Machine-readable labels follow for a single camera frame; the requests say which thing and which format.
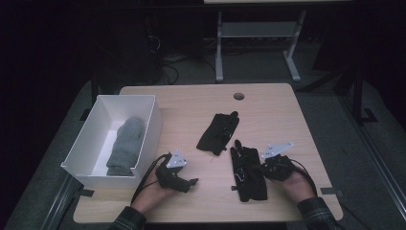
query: round hole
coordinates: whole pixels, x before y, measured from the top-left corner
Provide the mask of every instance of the round hole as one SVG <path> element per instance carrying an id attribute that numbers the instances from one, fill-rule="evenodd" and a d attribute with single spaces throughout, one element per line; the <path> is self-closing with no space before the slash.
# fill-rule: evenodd
<path id="1" fill-rule="evenodd" d="M 234 94 L 234 99 L 241 101 L 245 98 L 245 96 L 242 93 L 235 93 Z"/>

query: plaid sleeve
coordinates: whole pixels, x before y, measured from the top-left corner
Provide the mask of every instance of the plaid sleeve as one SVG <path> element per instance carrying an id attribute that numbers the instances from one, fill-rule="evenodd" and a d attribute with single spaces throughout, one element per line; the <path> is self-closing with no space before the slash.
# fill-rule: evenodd
<path id="1" fill-rule="evenodd" d="M 307 229 L 344 229 L 337 223 L 325 201 L 320 197 L 303 200 L 298 204 L 298 209 Z"/>
<path id="2" fill-rule="evenodd" d="M 109 230 L 141 230 L 146 221 L 143 214 L 131 207 L 125 207 Z"/>

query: white box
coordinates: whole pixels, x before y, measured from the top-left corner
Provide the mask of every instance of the white box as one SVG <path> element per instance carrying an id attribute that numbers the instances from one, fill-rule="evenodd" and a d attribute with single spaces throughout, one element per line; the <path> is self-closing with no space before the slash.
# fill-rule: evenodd
<path id="1" fill-rule="evenodd" d="M 106 163 L 117 130 L 133 116 L 143 120 L 146 128 L 140 155 L 131 168 L 134 176 L 108 176 Z M 61 167 L 86 188 L 137 188 L 155 160 L 161 127 L 154 95 L 100 95 Z"/>

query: white tag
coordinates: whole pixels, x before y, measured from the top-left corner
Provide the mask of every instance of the white tag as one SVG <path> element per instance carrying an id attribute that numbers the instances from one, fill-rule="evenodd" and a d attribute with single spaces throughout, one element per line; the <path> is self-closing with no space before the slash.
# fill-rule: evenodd
<path id="1" fill-rule="evenodd" d="M 180 153 L 179 149 L 172 155 L 169 162 L 167 163 L 167 168 L 178 168 L 186 166 L 185 157 L 183 157 L 182 153 Z"/>
<path id="2" fill-rule="evenodd" d="M 279 144 L 279 145 L 272 145 L 272 144 L 269 144 L 269 145 L 266 147 L 266 150 L 265 150 L 265 152 L 263 153 L 263 155 L 261 155 L 260 157 L 261 157 L 262 159 L 268 159 L 268 158 L 270 158 L 270 157 L 274 157 L 274 156 L 280 154 L 281 152 L 283 152 L 283 151 L 285 151 L 285 150 L 291 148 L 292 146 L 293 146 L 293 143 L 292 143 L 292 142 L 289 142 L 289 143 L 287 143 L 287 144 Z"/>

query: hand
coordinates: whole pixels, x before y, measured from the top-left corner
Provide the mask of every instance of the hand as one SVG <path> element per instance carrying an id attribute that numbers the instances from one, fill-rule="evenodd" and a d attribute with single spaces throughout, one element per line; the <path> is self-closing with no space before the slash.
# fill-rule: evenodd
<path id="1" fill-rule="evenodd" d="M 293 172 L 284 181 L 272 180 L 272 182 L 281 186 L 295 204 L 316 196 L 308 181 L 298 172 Z"/>
<path id="2" fill-rule="evenodd" d="M 162 188 L 157 182 L 158 178 L 155 175 L 155 171 L 156 168 L 152 170 L 144 186 L 150 185 L 145 187 L 131 203 L 131 208 L 142 214 L 145 214 L 147 211 L 157 206 L 167 197 L 178 193 L 172 189 Z"/>

